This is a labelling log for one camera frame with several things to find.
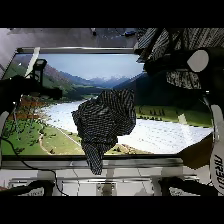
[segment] white river bed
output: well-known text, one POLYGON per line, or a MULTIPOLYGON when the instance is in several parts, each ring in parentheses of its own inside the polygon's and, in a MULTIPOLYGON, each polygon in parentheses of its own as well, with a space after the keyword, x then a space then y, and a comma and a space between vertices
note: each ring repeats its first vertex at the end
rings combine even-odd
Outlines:
MULTIPOLYGON (((77 110, 83 102, 63 103, 42 108, 44 113, 51 118, 51 120, 46 120, 46 123, 78 133, 71 112, 77 110)), ((132 133, 118 136, 118 143, 155 154, 171 154, 199 142, 212 130, 212 128, 193 127, 179 123, 137 119, 132 133)))

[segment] blue sky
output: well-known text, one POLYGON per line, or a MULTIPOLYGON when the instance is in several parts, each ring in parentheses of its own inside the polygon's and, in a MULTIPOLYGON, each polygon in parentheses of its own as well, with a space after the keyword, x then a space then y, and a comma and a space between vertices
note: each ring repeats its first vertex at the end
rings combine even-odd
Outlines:
POLYGON ((132 54, 40 54, 48 64, 59 71, 85 79, 111 76, 134 77, 142 72, 143 64, 132 54))

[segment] floor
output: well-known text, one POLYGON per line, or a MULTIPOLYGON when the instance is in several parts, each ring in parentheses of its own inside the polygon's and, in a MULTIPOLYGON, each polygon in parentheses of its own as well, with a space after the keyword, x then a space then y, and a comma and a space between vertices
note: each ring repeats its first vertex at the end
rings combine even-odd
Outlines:
MULTIPOLYGON (((121 36, 131 28, 96 28, 97 35, 93 36, 90 28, 15 28, 10 31, 0 28, 0 64, 6 68, 14 51, 18 47, 100 47, 100 48, 132 48, 136 38, 121 36)), ((72 170, 64 171, 60 176, 73 176, 72 170)), ((77 171, 78 175, 89 175, 89 170, 77 171)), ((130 169, 122 171, 124 175, 133 172, 130 169)), ((209 182, 208 167, 198 169, 195 173, 199 175, 202 183, 209 182)), ((36 171, 1 171, 0 186, 7 186, 8 181, 15 177, 36 176, 36 171)), ((118 184, 117 195, 152 195, 150 182, 139 182, 131 187, 121 183, 118 184)), ((77 195, 78 185, 68 185, 65 192, 77 195)), ((96 195, 96 186, 84 184, 79 188, 78 195, 96 195)))

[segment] crumpled cloth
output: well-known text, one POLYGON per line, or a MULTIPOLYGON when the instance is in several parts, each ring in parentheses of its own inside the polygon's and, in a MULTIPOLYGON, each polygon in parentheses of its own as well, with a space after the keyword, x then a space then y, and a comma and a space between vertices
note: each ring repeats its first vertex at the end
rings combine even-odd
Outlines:
POLYGON ((103 91, 72 112, 87 163, 93 174, 102 173, 104 153, 118 142, 117 136, 128 135, 136 124, 132 90, 103 91))

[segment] tape strip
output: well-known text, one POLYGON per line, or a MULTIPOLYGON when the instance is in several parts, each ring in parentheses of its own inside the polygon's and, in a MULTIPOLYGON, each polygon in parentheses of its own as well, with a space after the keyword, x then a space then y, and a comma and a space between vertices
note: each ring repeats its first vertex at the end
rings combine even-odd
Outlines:
POLYGON ((26 70, 25 76, 27 76, 33 70, 33 65, 35 64, 35 62, 36 62, 36 60, 39 56, 39 52, 40 52, 40 47, 35 47, 34 52, 33 52, 33 57, 30 60, 30 63, 29 63, 28 68, 26 70))

